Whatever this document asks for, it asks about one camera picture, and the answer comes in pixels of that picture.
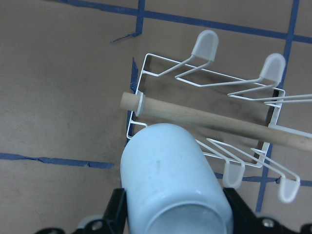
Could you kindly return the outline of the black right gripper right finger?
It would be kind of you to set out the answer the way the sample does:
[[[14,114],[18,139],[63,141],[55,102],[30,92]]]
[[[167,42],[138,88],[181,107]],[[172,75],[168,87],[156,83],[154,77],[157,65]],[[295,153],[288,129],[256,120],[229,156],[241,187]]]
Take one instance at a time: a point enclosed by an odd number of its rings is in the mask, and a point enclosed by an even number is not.
[[[234,234],[254,234],[256,215],[234,188],[223,188],[234,217]]]

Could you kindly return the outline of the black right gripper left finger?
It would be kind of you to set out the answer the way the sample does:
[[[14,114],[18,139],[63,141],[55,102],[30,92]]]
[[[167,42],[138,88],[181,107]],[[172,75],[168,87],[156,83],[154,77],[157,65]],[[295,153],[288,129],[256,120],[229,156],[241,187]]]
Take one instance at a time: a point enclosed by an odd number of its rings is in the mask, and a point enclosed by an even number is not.
[[[114,189],[102,218],[103,234],[124,233],[126,217],[126,191],[123,188]]]

